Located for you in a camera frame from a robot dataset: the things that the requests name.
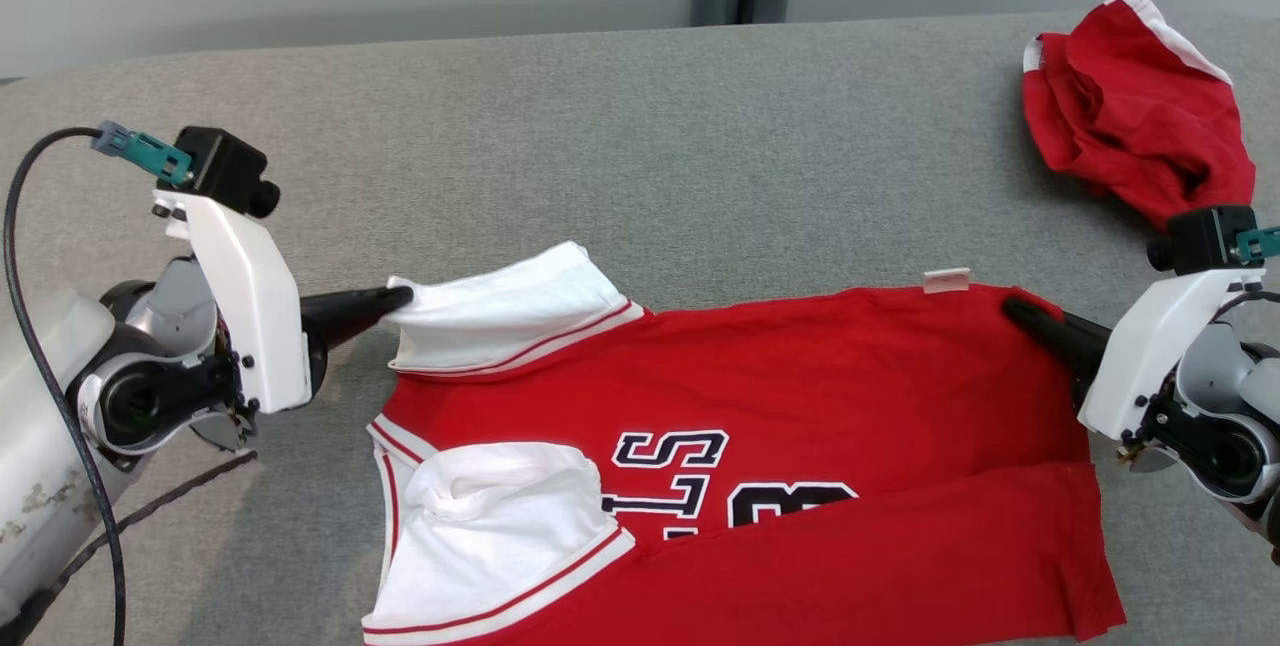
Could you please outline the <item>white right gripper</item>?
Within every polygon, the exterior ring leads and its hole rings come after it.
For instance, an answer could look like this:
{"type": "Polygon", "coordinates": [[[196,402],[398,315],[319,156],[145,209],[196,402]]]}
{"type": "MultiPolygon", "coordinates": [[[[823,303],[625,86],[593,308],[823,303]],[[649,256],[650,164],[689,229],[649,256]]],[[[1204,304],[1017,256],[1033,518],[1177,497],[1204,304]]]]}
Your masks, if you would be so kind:
{"type": "Polygon", "coordinates": [[[1152,283],[1112,327],[1027,298],[1005,298],[1002,313],[1055,356],[1078,381],[1092,381],[1078,420],[1098,435],[1123,440],[1146,418],[1139,397],[1153,397],[1199,333],[1266,269],[1216,269],[1152,283]],[[1097,358],[1101,359],[1097,368],[1097,358]]]}

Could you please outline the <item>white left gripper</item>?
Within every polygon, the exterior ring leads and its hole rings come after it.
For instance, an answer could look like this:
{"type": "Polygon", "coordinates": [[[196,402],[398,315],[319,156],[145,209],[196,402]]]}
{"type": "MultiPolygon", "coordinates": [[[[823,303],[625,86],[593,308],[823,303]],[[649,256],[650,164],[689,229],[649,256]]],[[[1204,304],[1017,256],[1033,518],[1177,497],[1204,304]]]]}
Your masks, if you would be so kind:
{"type": "Polygon", "coordinates": [[[411,287],[378,287],[306,295],[300,310],[297,283],[265,226],[206,196],[152,194],[157,207],[169,209],[166,235],[189,242],[225,324],[229,349],[253,359],[239,368],[239,385],[262,414],[312,400],[302,322],[311,324],[312,353],[329,353],[413,301],[411,287]]]}

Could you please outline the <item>red basketball jersey white sleeves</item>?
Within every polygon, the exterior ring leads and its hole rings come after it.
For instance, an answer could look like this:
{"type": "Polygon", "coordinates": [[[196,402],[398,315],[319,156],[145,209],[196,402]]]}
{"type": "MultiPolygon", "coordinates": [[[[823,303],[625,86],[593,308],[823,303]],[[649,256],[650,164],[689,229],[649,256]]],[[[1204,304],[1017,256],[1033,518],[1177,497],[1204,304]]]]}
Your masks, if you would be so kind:
{"type": "Polygon", "coordinates": [[[415,283],[364,646],[973,646],[1125,624],[1023,290],[652,312],[576,242],[415,283]]]}

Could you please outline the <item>red shorts with white trim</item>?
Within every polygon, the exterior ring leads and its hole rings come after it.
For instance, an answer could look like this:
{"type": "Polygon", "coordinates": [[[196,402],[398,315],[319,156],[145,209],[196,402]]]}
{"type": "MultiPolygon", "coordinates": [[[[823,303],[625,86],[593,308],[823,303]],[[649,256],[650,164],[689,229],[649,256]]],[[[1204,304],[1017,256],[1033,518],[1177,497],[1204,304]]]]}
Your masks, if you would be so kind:
{"type": "Polygon", "coordinates": [[[1021,58],[1027,125],[1051,171],[1166,230],[1194,209],[1252,203],[1256,168],[1231,77],[1153,0],[1103,0],[1021,58]]]}

